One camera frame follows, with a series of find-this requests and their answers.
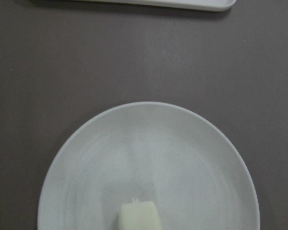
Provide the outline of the white round plate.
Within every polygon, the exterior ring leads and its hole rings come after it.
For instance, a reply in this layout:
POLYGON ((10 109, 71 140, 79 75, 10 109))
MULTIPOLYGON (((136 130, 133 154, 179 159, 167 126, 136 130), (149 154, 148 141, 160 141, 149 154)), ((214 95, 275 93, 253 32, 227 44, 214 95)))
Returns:
POLYGON ((165 230, 258 230, 250 173, 213 124, 185 108, 129 103, 83 124, 42 187, 40 230, 116 230, 122 205, 152 201, 165 230))

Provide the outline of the cream rabbit tray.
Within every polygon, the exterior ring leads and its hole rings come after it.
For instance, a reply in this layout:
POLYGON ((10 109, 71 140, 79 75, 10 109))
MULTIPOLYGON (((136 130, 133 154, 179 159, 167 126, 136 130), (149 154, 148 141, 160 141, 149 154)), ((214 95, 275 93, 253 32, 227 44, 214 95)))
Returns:
POLYGON ((236 3, 236 0, 88 0, 88 2, 133 4, 209 12, 222 12, 230 9, 236 3))

